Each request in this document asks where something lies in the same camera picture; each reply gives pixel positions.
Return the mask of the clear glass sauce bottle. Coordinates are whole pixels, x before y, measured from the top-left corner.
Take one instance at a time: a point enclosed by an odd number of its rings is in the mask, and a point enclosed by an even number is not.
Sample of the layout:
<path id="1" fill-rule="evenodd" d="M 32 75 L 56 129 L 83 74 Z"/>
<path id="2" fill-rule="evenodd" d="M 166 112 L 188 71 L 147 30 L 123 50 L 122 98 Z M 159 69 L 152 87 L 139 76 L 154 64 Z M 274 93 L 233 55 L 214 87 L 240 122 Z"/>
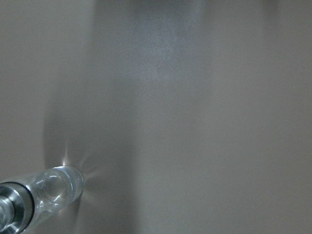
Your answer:
<path id="1" fill-rule="evenodd" d="M 83 176 L 59 166 L 0 183 L 0 232 L 20 234 L 57 214 L 83 191 Z"/>

